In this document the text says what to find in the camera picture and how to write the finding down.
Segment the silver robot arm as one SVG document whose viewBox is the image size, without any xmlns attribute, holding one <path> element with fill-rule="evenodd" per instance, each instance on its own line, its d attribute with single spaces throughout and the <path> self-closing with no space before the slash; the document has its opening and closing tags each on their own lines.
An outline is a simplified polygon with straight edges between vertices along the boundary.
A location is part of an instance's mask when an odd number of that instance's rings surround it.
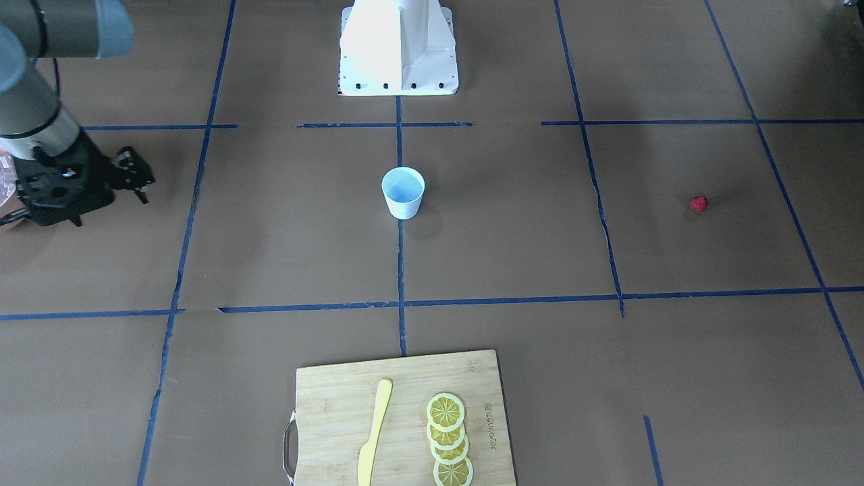
<svg viewBox="0 0 864 486">
<path fill-rule="evenodd" d="M 16 175 L 21 206 L 2 224 L 28 219 L 46 227 L 115 202 L 129 191 L 147 204 L 151 166 L 130 146 L 109 157 L 61 100 L 59 77 L 47 80 L 38 59 L 104 59 L 126 55 L 132 16 L 120 1 L 3 1 L 1 4 L 1 138 Z"/>
</svg>

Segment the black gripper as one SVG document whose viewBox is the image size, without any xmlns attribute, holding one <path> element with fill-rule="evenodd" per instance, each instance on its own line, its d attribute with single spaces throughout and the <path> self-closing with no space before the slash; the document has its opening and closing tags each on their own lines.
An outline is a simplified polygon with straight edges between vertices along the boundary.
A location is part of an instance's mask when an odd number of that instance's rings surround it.
<svg viewBox="0 0 864 486">
<path fill-rule="evenodd" d="M 80 227 L 85 213 L 111 205 L 120 190 L 132 191 L 146 204 L 146 190 L 155 182 L 151 166 L 135 148 L 125 146 L 108 157 L 86 132 L 61 154 L 50 156 L 37 146 L 32 156 L 15 159 L 16 196 L 22 203 L 15 220 L 43 227 L 63 221 Z"/>
</svg>

